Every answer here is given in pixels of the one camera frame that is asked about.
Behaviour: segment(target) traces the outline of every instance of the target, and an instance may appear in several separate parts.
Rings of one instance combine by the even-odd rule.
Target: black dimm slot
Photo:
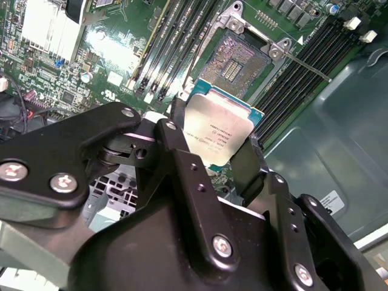
[[[331,35],[333,37],[329,38],[330,44],[325,45],[325,46],[320,46],[319,50],[315,50],[314,53],[309,55],[309,59],[305,60],[306,63],[310,64],[312,67],[314,67],[318,70],[322,70],[324,65],[327,64],[327,62],[330,60],[330,58],[335,53],[336,47],[333,47],[332,44],[339,44],[339,41],[343,41],[343,40],[338,39],[340,37],[339,35],[334,35],[334,34],[331,34]],[[299,86],[298,83],[303,81],[304,78],[306,77],[306,75],[308,73],[310,73],[310,71],[308,71],[306,68],[304,68],[300,65],[297,65],[297,66],[298,66],[297,70],[299,71],[298,77],[294,76],[294,78],[289,82],[289,84],[290,84],[289,88],[287,88],[285,91],[280,92],[281,94],[279,95],[278,99],[276,99],[276,100],[273,99],[272,102],[267,103],[269,108],[268,108],[268,106],[261,108],[261,110],[263,112],[268,112],[268,114],[271,114],[271,111],[273,110],[273,108],[277,107],[278,104],[283,103],[284,100],[286,100],[288,94],[293,93],[294,88],[296,86]]]
[[[349,51],[349,49],[351,48],[351,44],[348,44],[348,46],[345,48],[345,52],[347,53]],[[337,51],[337,52],[340,52],[340,50],[338,50],[337,47],[334,47],[334,51]],[[338,60],[338,59],[341,59],[341,55],[343,54],[340,54],[340,55],[337,55],[337,57],[335,58],[335,60]],[[328,55],[329,56],[329,59],[332,59],[333,61],[333,58],[335,57],[335,54],[334,55]],[[319,67],[320,70],[322,70],[324,73],[328,73],[328,72],[331,72],[331,68],[332,68],[332,65],[329,66],[329,69],[328,68],[324,68],[326,66],[326,64],[329,64],[329,59],[328,58],[323,58],[321,60],[321,65]],[[301,101],[301,103],[306,100],[306,98],[308,97],[309,93],[311,93],[315,88],[316,86],[318,86],[321,82],[320,78],[318,78],[315,74],[313,74],[312,72],[309,72],[308,71],[308,78],[304,78],[304,81],[303,83],[301,84],[300,88],[301,90],[294,90],[293,95],[292,97],[289,99],[290,102],[288,102],[287,104],[284,104],[284,103],[278,103],[276,104],[276,107],[275,109],[273,109],[267,116],[268,118],[265,120],[265,123],[266,123],[266,126],[265,128],[262,128],[260,130],[260,133],[262,133],[263,131],[267,130],[267,129],[270,129],[272,126],[273,126],[273,123],[276,121],[276,119],[279,118],[279,116],[281,116],[284,112],[286,112],[287,110],[292,113],[293,111],[289,110],[289,107],[294,103],[294,102],[298,102],[298,99]]]
[[[199,37],[199,35],[201,34],[202,32],[202,27],[204,25],[204,23],[206,23],[207,21],[207,18],[210,16],[215,4],[216,4],[216,1],[207,1],[207,4],[210,3],[211,6],[209,8],[205,8],[205,13],[204,14],[204,17],[202,17],[202,21],[198,26],[197,28],[197,31],[195,34],[193,34],[193,36],[191,37],[191,41],[190,41],[190,45],[187,45],[186,49],[183,51],[183,53],[181,53],[179,56],[178,56],[178,59],[177,59],[177,62],[175,62],[175,65],[174,67],[171,69],[171,72],[169,74],[169,77],[167,78],[166,82],[164,83],[163,87],[162,87],[162,90],[164,89],[167,89],[171,86],[171,83],[173,82],[173,80],[176,78],[178,72],[180,71],[181,69],[181,66],[182,66],[182,62],[183,60],[186,58],[187,54],[193,49],[193,45],[194,45],[194,42],[195,40]]]
[[[328,19],[298,57],[318,70],[330,73],[357,42],[356,37],[352,36],[353,33],[344,30],[338,21]],[[296,63],[290,64],[280,78],[256,106],[263,109],[261,106],[264,105],[267,109],[256,129],[261,142],[265,142],[281,121],[285,121],[322,82],[315,74],[307,72],[307,69]]]
[[[311,40],[310,44],[305,47],[301,53],[298,54],[298,57],[300,59],[302,59],[303,61],[305,60],[306,58],[306,55],[308,53],[310,53],[310,50],[309,50],[309,47],[317,47],[318,46],[318,43],[321,42],[323,40],[323,38],[321,37],[322,35],[327,35],[328,33],[328,30],[331,29],[331,26],[329,24],[326,24],[324,27],[322,27],[316,34],[315,36],[313,37],[313,39]],[[288,68],[286,68],[285,72],[283,73],[283,76],[287,76],[287,74],[289,74],[290,72],[293,72],[295,70],[295,68],[298,66],[298,64],[296,63],[291,63]],[[266,93],[265,96],[263,96],[259,102],[257,103],[257,105],[255,106],[256,108],[260,109],[264,104],[265,102],[267,102],[268,100],[270,101],[271,98],[272,98],[272,94],[274,92],[278,92],[280,90],[280,87],[284,86],[285,84],[285,80],[284,78],[281,78],[278,82],[276,82],[270,89],[269,91]]]
[[[315,44],[316,46],[311,50],[306,50],[305,52],[303,52],[301,59],[304,62],[312,65],[314,58],[317,55],[321,54],[322,51],[325,49],[324,46],[321,45],[321,43],[322,42],[325,43],[327,37],[334,36],[333,33],[330,34],[331,31],[332,31],[332,29],[330,27],[328,27],[328,31],[326,31],[326,35],[323,35],[323,36],[322,36],[322,34],[319,35],[319,39]],[[296,80],[301,78],[301,76],[304,74],[305,71],[307,71],[306,68],[300,66],[299,64],[297,64],[295,62],[291,63],[291,65],[289,65],[289,67],[284,72],[284,74],[286,76],[289,75],[288,77],[286,77],[287,80],[284,80],[283,82],[281,82],[281,86],[277,86],[274,89],[274,91],[271,93],[271,95],[268,95],[269,97],[266,98],[266,100],[263,101],[262,104],[257,105],[256,108],[259,108],[263,112],[267,112],[267,106],[274,102],[275,96],[278,96],[281,92],[283,92],[282,90],[284,89],[284,86],[291,86],[292,84],[294,84],[296,82]]]
[[[350,52],[352,47],[353,47],[352,43],[346,44],[345,48],[343,48],[341,50],[341,53],[339,55],[337,55],[337,57],[335,58],[335,61],[329,65],[329,68],[324,69],[323,72],[324,73],[331,72],[341,62],[343,57],[345,57]],[[309,81],[310,84],[307,86],[308,88],[306,88],[306,90],[308,90],[309,93],[313,92],[321,83],[320,78],[318,76],[314,75],[313,73],[311,73],[311,78],[312,78],[312,80]],[[282,110],[283,112],[281,112],[279,115],[272,115],[272,118],[270,120],[268,120],[267,122],[265,122],[266,123],[265,126],[263,128],[260,128],[261,130],[258,133],[258,137],[261,141],[266,141],[268,138],[270,138],[271,134],[275,130],[277,130],[278,127],[289,116],[292,115],[292,113],[306,100],[306,98],[300,98],[299,100],[298,100],[298,98],[296,98],[296,100],[297,100],[296,102],[290,102],[289,104],[286,104],[286,108]]]
[[[350,52],[350,49],[346,50],[343,54],[342,54],[342,57],[343,58],[344,56],[346,56],[348,54],[348,52]],[[334,69],[340,62],[341,62],[341,58],[336,62],[336,63],[333,63],[331,65],[331,69]],[[320,84],[320,80],[317,78],[315,78],[315,83],[316,85],[314,86],[315,88]],[[266,141],[267,139],[269,139],[271,137],[271,135],[280,127],[280,125],[285,122],[287,120],[288,117],[290,117],[292,115],[292,113],[300,106],[303,104],[305,100],[300,100],[298,101],[298,103],[294,104],[293,107],[288,110],[287,112],[285,112],[286,114],[283,114],[281,119],[277,120],[277,125],[275,127],[271,127],[270,125],[267,126],[267,130],[265,132],[263,132],[261,135],[258,136],[259,140],[263,140],[263,141]]]
[[[197,11],[198,6],[201,4],[201,2],[202,2],[201,0],[195,0],[195,1],[190,2],[191,5],[194,7],[194,9],[192,9],[194,12]],[[189,26],[189,24],[191,23],[192,19],[196,16],[196,13],[191,13],[189,16],[190,16],[190,18],[185,21],[184,27],[182,28],[181,32],[179,33],[180,34],[179,39],[177,41],[175,41],[175,44],[176,43],[179,44],[182,41],[182,39],[185,36],[184,32],[185,32],[186,28]],[[158,76],[156,77],[156,79],[154,81],[154,84],[157,84],[157,85],[159,84],[159,82],[163,78],[164,74],[166,73],[166,70],[169,68],[169,64],[170,64],[171,59],[174,57],[176,50],[179,48],[178,45],[174,45],[174,44],[172,44],[172,47],[173,47],[173,50],[167,52],[168,53],[167,58],[164,60],[163,65],[162,65],[161,69],[159,70]]]
[[[187,3],[187,0],[179,1],[179,2],[181,2],[182,5],[179,5],[180,7],[178,8],[179,9],[178,15],[176,16],[175,20],[173,21],[173,25],[171,26],[171,29],[168,29],[167,36],[164,39],[161,39],[162,35],[158,36],[159,41],[162,42],[162,44],[161,44],[161,46],[159,46],[159,44],[156,45],[156,49],[158,49],[158,51],[157,51],[154,59],[151,61],[150,67],[148,68],[147,73],[144,75],[143,80],[149,80],[153,71],[156,69],[156,67],[159,64],[160,57],[163,55],[163,52],[164,52],[164,47],[168,43],[173,32],[175,32],[176,20],[179,19],[181,17],[182,13],[184,12],[185,3]]]

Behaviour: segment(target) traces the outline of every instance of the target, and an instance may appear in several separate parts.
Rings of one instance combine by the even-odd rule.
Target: green motherboard surface
[[[74,54],[64,58],[51,47],[65,30],[51,30],[58,31],[52,23],[64,13],[65,0],[0,0],[0,68],[24,93],[34,92],[29,102],[79,113],[121,101],[140,114],[151,110],[168,116],[186,77],[193,84],[202,78],[266,114],[255,129],[265,145],[328,82],[289,57],[275,60],[271,43],[247,28],[275,43],[286,39],[292,56],[334,78],[388,18],[388,5],[379,0],[84,2],[85,15],[93,20],[77,24]],[[44,3],[57,13],[49,29],[27,22],[34,7]],[[212,31],[230,7],[241,8],[245,29]],[[40,30],[50,32],[47,47],[32,41]],[[226,167],[214,181],[223,185],[229,178]]]

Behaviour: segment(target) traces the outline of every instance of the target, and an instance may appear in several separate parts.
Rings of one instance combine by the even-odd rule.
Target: green circuit board
[[[134,91],[128,89],[128,81],[153,35],[156,25],[154,22],[165,12],[167,4],[167,0],[151,2],[148,5],[143,0],[125,0],[102,8],[103,19],[85,28],[75,61],[58,67],[55,66],[58,57],[31,50],[28,41],[22,39],[27,0],[1,0],[0,66],[18,80],[24,91],[36,90],[39,95],[38,104],[43,107],[56,106],[81,112],[92,104],[122,101],[140,112],[154,110],[164,113],[171,96],[162,101],[162,106],[153,106],[142,100],[144,95],[139,98]],[[216,12],[233,4],[231,0],[214,2]],[[295,21],[291,21],[267,1],[249,0],[243,3],[242,17],[246,21],[275,41],[290,38],[293,42],[291,52],[297,54],[326,20],[325,7],[329,2],[303,1],[301,5],[306,8],[306,14],[310,15],[310,21],[303,28],[298,27]],[[347,2],[338,3],[339,9],[346,5]],[[357,5],[368,10],[375,4],[370,0],[360,0]],[[374,18],[382,18],[382,13],[376,11]],[[97,32],[104,32],[104,39],[96,40]],[[199,75],[225,32],[226,30],[219,29],[214,35],[191,73],[192,77]],[[252,82],[242,97],[243,100],[255,103],[255,98],[259,95],[255,90],[272,69],[271,64]],[[93,77],[87,84],[81,81],[81,74],[85,71]],[[113,82],[110,81],[110,74],[113,75]],[[71,98],[63,100],[64,92],[68,92]]]
[[[202,47],[217,16],[233,7],[233,0],[91,0],[87,4],[88,13],[101,16],[92,24],[82,26],[75,57],[65,60],[58,53],[37,48],[25,38],[25,14],[30,1],[43,2],[0,0],[0,70],[12,75],[24,93],[34,90],[37,94],[31,102],[41,108],[60,107],[79,113],[121,101],[140,114],[151,110],[168,115],[171,100],[187,73],[193,82],[205,77],[216,79],[220,85],[213,85],[226,92],[240,86],[238,98],[257,105],[292,64],[289,58],[277,64],[271,61],[266,55],[267,44],[247,29],[237,35],[219,28],[207,46]],[[367,22],[375,30],[383,27],[388,15],[387,5],[373,0],[241,2],[241,17],[275,42],[289,39],[289,52],[293,56],[309,48],[328,18],[333,17],[328,9],[333,5],[337,15],[350,11],[361,18],[361,25]],[[63,10],[65,0],[50,3]],[[237,51],[231,52],[238,52],[242,61],[233,55],[220,55],[219,52],[230,48],[227,42],[237,47]],[[363,45],[358,42],[346,51],[329,76],[334,78]],[[199,49],[203,53],[195,59]],[[249,58],[244,58],[244,52],[250,54]],[[249,71],[253,61],[260,68]],[[282,125],[267,144],[326,85],[321,80],[308,98],[298,104],[294,114],[282,119]],[[16,94],[11,86],[7,92]],[[231,178],[226,167],[213,177],[213,182],[224,185]]]

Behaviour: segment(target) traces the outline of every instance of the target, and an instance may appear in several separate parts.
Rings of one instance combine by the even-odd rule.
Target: label sticker
[[[320,203],[326,208],[330,215],[334,215],[345,207],[344,201],[340,198],[335,190],[331,191],[327,196],[321,199]]]

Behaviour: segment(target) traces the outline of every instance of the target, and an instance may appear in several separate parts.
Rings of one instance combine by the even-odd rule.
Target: black wire
[[[51,112],[51,111],[60,111],[60,112],[67,113],[69,115],[74,115],[73,112],[71,112],[71,111],[69,111],[67,109],[63,109],[63,108],[59,108],[59,107],[49,107],[49,108],[45,108],[45,109],[42,109],[42,110],[35,111],[34,114],[32,114],[31,119],[37,117],[40,114],[43,114],[43,113],[46,113],[46,112]]]
[[[23,120],[23,131],[22,131],[22,134],[25,134],[27,132],[27,126],[28,126],[27,125],[27,108],[25,107],[25,103],[24,103],[22,92],[20,91],[18,83],[15,81],[15,79],[12,78],[12,76],[10,76],[6,72],[0,72],[0,75],[2,75],[5,78],[9,79],[11,81],[12,85],[15,87],[17,93],[18,93],[18,96],[19,96],[19,99],[20,99],[20,106],[19,106],[19,108],[20,108],[20,112],[21,112],[21,116],[22,116],[22,120]]]

